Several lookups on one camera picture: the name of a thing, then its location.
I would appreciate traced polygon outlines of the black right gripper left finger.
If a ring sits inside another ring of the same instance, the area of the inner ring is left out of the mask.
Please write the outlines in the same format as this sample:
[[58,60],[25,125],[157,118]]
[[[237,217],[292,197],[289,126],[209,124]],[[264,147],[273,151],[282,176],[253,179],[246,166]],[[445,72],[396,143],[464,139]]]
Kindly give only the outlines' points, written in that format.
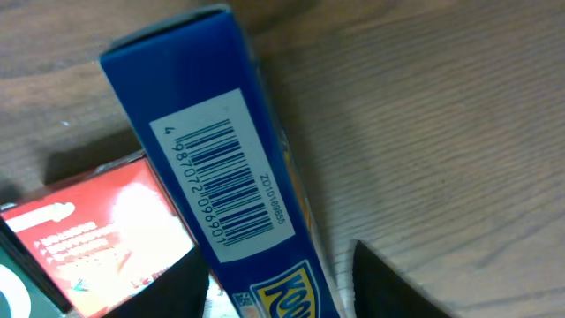
[[209,267],[198,246],[104,318],[201,318]]

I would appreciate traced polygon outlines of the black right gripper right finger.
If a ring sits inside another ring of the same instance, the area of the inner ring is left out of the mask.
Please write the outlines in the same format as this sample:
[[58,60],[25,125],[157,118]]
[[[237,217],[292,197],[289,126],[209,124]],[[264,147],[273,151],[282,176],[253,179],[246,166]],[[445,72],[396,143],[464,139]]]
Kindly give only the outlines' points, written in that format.
[[357,318],[451,318],[360,240],[354,246],[352,281]]

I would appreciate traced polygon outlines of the red white medicine box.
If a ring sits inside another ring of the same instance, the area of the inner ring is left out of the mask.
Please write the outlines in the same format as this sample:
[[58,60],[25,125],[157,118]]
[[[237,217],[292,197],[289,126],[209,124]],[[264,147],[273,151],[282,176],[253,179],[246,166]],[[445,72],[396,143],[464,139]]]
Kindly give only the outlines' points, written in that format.
[[[144,155],[4,205],[1,221],[70,302],[65,317],[104,317],[196,247]],[[202,317],[220,294],[208,278]]]

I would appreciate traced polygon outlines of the blue Kool Fever box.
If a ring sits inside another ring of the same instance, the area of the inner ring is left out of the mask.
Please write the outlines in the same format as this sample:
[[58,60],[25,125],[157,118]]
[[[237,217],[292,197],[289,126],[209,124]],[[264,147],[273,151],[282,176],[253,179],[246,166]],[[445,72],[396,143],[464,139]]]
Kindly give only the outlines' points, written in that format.
[[115,41],[100,67],[243,317],[343,316],[308,199],[231,8]]

